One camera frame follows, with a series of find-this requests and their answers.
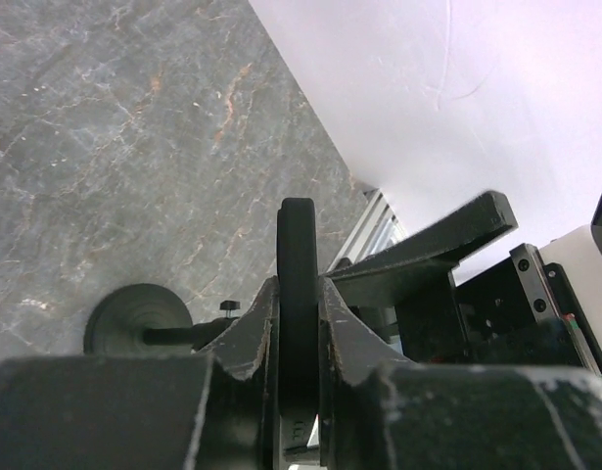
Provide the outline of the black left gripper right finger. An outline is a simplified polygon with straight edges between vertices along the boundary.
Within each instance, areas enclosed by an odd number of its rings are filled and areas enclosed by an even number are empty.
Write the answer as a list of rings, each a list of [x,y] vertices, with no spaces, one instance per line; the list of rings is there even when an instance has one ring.
[[[419,364],[320,283],[331,469],[602,469],[602,380],[580,368]]]

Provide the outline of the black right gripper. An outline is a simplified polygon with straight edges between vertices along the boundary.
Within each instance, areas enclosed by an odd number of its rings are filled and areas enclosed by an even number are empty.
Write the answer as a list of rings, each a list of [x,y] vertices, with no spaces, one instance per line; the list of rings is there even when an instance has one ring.
[[[349,306],[401,301],[395,314],[402,352],[416,362],[560,365],[602,375],[602,350],[561,263],[523,244],[460,286],[447,274],[517,227],[507,196],[486,190],[328,277]]]

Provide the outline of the black phone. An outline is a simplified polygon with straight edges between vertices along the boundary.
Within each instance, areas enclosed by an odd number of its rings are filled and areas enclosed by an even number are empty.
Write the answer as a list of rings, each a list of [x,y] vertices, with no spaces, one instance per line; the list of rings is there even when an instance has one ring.
[[[282,449],[304,447],[319,404],[315,208],[287,198],[277,212],[278,406]]]

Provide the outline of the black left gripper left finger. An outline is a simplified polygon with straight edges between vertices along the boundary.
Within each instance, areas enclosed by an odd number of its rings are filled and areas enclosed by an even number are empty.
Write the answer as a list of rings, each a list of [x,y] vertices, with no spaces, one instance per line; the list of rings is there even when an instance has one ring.
[[[0,363],[0,469],[272,469],[278,284],[202,353]]]

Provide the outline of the black round-base phone holder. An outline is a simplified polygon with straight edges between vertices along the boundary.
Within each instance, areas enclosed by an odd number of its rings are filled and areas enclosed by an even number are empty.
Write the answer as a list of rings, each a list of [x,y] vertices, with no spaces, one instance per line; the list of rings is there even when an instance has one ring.
[[[197,353],[237,319],[240,304],[225,301],[226,314],[195,323],[185,303],[156,284],[133,284],[107,295],[92,311],[83,351],[103,356],[158,356]]]

